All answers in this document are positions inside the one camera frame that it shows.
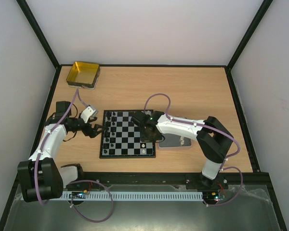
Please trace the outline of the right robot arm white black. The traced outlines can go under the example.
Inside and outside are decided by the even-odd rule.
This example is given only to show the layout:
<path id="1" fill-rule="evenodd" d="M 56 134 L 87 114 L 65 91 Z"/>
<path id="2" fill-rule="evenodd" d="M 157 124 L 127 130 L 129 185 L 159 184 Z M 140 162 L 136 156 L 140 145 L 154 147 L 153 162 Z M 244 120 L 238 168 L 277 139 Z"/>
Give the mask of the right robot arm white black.
<path id="1" fill-rule="evenodd" d="M 144 142 L 161 141 L 165 134 L 197 141 L 206 158 L 201 185 L 209 189 L 217 183 L 217 175 L 234 142 L 233 136 L 217 118 L 209 116 L 206 120 L 192 120 L 161 111 L 154 111 L 151 115 L 136 111 L 131 122 L 139 128 L 140 140 Z"/>

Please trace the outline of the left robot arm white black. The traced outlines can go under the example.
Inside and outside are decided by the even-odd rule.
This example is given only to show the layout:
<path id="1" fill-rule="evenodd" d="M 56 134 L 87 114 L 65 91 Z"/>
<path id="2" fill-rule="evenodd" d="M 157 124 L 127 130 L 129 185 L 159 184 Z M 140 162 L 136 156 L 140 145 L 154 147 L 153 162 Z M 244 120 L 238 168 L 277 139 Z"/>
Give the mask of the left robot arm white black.
<path id="1" fill-rule="evenodd" d="M 105 126 L 92 125 L 97 120 L 97 109 L 88 105 L 76 116 L 72 116 L 73 103 L 56 102 L 56 110 L 45 122 L 44 134 L 35 152 L 27 161 L 17 167 L 20 187 L 25 202 L 47 200 L 61 197 L 63 189 L 71 182 L 81 180 L 84 172 L 80 164 L 57 167 L 55 159 L 60 146 L 66 141 L 69 132 L 82 132 L 95 138 L 106 130 Z"/>

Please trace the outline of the black white chess board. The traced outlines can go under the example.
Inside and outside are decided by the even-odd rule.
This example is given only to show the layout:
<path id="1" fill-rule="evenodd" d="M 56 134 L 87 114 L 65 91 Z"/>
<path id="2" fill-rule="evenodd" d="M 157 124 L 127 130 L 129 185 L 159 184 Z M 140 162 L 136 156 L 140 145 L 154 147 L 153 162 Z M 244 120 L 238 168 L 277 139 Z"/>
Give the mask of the black white chess board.
<path id="1" fill-rule="evenodd" d="M 106 113 L 111 112 L 111 121 L 106 121 Z M 131 122 L 136 110 L 105 110 L 103 126 L 108 131 L 102 133 L 100 155 L 101 159 L 119 158 L 155 158 L 156 147 L 153 142 L 141 142 L 138 126 Z"/>

